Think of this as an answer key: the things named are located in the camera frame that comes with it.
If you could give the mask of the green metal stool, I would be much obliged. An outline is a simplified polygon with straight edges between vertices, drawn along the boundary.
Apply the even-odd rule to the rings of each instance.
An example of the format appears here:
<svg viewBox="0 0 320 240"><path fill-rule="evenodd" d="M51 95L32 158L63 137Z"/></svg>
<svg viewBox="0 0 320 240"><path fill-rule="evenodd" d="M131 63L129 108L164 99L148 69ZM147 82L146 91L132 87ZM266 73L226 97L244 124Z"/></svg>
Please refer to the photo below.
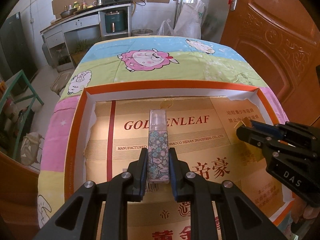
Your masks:
<svg viewBox="0 0 320 240"><path fill-rule="evenodd" d="M20 82L25 83L31 94L19 99L13 97L13 91ZM23 137L30 132L35 101L40 99L23 70L20 70L7 81L1 82L1 146L10 158L20 161L20 146Z"/></svg>

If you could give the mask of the green air fryer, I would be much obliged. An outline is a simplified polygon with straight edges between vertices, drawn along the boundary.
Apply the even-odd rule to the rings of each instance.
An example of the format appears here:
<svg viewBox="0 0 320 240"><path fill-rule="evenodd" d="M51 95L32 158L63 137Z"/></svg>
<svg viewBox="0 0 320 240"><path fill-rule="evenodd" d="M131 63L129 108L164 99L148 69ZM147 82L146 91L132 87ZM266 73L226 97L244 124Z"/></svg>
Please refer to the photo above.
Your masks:
<svg viewBox="0 0 320 240"><path fill-rule="evenodd" d="M107 12L105 15L107 33L116 33L126 30L126 13L123 10Z"/></svg>

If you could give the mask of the wooden door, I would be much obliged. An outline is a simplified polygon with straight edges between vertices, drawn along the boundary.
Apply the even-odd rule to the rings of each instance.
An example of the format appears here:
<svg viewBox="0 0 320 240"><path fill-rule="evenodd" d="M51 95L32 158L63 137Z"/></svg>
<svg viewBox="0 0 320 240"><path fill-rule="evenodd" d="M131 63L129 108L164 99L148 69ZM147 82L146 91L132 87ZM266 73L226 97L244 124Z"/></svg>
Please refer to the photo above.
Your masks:
<svg viewBox="0 0 320 240"><path fill-rule="evenodd" d="M290 121L319 126L319 30L299 0L238 0L221 43L263 78Z"/></svg>

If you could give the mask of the dark green refrigerator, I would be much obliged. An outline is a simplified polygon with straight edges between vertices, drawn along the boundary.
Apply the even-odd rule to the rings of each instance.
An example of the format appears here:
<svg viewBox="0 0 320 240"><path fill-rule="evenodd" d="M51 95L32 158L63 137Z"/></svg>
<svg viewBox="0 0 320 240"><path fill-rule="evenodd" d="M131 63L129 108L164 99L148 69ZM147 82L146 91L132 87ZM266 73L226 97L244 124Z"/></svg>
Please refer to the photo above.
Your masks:
<svg viewBox="0 0 320 240"><path fill-rule="evenodd" d="M30 82L38 72L18 12L7 18L1 27L1 79L8 81L21 70Z"/></svg>

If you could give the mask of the orange-rimmed cardboard tray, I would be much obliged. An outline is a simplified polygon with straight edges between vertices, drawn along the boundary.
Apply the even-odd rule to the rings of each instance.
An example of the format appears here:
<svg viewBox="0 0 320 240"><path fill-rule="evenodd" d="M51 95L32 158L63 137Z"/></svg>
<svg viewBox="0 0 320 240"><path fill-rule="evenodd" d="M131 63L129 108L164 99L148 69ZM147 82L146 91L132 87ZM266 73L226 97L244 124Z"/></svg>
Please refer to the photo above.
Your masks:
<svg viewBox="0 0 320 240"><path fill-rule="evenodd" d="M268 98L259 87L210 81L158 80L113 83L83 89L72 124L66 153L66 171L73 171L78 150L85 147L79 141L82 129L91 124L93 105L107 100L160 98L160 97L219 97L238 100L241 96L255 104L266 124L278 122ZM172 194L177 202L190 202L191 239L218 239L225 237L225 228L217 228L215 216L228 220L236 239L255 239L264 233L266 239L282 239L277 226L293 206L286 202L269 220L257 206L230 180L222 183L206 181L192 172L185 161L177 157L176 150L168 150L167 161ZM141 150L139 159L131 162L127 171L117 176L108 174L107 181L97 184L83 183L74 189L72 179L65 181L65 204L52 217L54 227L51 239L127 239L127 205L142 201L148 177L148 149Z"/></svg>

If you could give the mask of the white kitchen counter cabinet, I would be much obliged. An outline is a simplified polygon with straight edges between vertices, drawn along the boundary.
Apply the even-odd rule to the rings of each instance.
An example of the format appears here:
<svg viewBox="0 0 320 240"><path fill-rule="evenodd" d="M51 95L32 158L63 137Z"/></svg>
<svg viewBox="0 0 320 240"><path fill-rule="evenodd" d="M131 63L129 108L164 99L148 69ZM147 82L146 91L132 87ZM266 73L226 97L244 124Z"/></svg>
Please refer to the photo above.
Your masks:
<svg viewBox="0 0 320 240"><path fill-rule="evenodd" d="M72 57L77 49L87 49L90 44L130 37L132 31L132 3L106 7L95 7L61 19L55 24L40 31L44 44L52 60L51 65L59 71L75 68L78 63ZM124 30L116 31L116 24L111 23L107 31L106 16L110 13L124 14Z"/></svg>

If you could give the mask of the cartoon sheep tablecloth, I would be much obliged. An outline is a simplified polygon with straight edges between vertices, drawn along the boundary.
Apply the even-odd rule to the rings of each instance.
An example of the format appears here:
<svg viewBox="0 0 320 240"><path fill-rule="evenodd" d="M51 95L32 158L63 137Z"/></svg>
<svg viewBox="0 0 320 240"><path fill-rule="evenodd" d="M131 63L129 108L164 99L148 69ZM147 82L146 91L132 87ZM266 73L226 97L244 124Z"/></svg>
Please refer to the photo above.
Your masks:
<svg viewBox="0 0 320 240"><path fill-rule="evenodd" d="M44 137L38 182L37 213L44 226L64 204L65 181L74 189L91 180L107 181L138 160L148 147L152 109L167 114L169 148L190 170L208 181L230 180L272 220L292 198L291 191L269 175L261 150L238 139L234 126L243 118L265 122L259 108L241 96L160 97L97 101L91 124L82 129L85 147L66 171L66 153L75 111L86 87L158 80L195 80L259 87L283 124L287 116L277 97L257 72L232 48L175 36L119 38L93 45L75 69L56 104ZM147 183L139 203L128 205L129 236L187 239L190 204L177 203L167 184Z"/></svg>

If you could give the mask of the white plastic sack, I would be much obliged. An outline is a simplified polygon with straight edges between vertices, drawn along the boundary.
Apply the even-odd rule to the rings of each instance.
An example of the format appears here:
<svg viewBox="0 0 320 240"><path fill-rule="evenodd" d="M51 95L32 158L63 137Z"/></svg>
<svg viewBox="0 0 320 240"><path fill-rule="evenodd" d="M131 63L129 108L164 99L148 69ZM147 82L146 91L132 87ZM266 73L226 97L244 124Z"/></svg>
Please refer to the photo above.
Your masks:
<svg viewBox="0 0 320 240"><path fill-rule="evenodd" d="M183 3L174 28L174 35L200 39L204 11L205 4L201 0L196 0L194 3Z"/></svg>

